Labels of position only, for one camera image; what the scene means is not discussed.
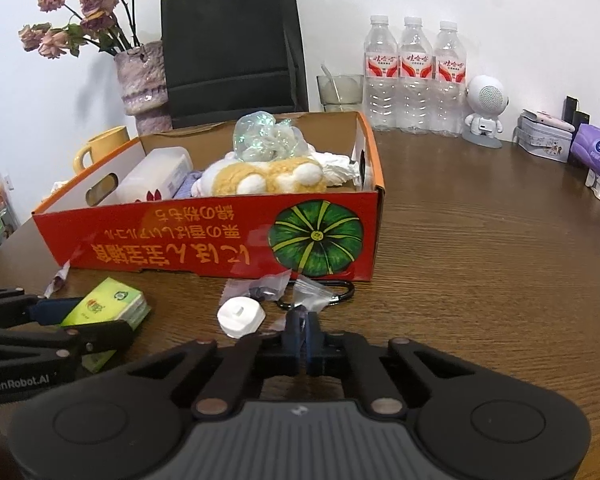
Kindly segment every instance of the vase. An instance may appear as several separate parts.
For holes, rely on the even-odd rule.
[[[138,135],[173,129],[161,41],[152,41],[116,55],[125,113],[136,118]]]

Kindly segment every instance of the water bottle label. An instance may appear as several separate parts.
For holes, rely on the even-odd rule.
[[[466,77],[466,63],[453,57],[438,58],[438,79],[451,83],[462,83]]]
[[[429,54],[407,52],[400,56],[400,77],[431,79],[433,63]]]
[[[391,54],[366,54],[367,77],[398,77],[398,56]]]

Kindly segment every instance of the bottle cap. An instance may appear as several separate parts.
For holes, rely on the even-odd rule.
[[[415,16],[405,16],[404,26],[409,27],[415,25],[416,27],[422,27],[422,18],[416,18]]]
[[[458,31],[458,24],[456,22],[440,22],[440,28],[442,30]]]
[[[382,14],[374,14],[371,17],[371,25],[389,25],[389,17]]]
[[[256,300],[239,296],[224,302],[218,310],[220,328],[229,337],[240,339],[256,332],[264,321],[264,310]]]

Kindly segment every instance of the blue cloth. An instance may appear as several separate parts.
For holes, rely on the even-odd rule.
[[[180,189],[173,195],[174,198],[191,198],[191,186],[193,186],[197,180],[202,176],[202,171],[192,171],[189,173],[180,186]]]
[[[28,307],[29,319],[40,325],[59,325],[64,318],[78,306],[84,298],[62,298],[58,300],[40,300]]]

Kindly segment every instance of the plush toy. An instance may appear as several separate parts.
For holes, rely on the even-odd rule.
[[[191,195],[320,193],[326,189],[321,165],[310,158],[242,162],[231,152],[205,170],[191,187]]]

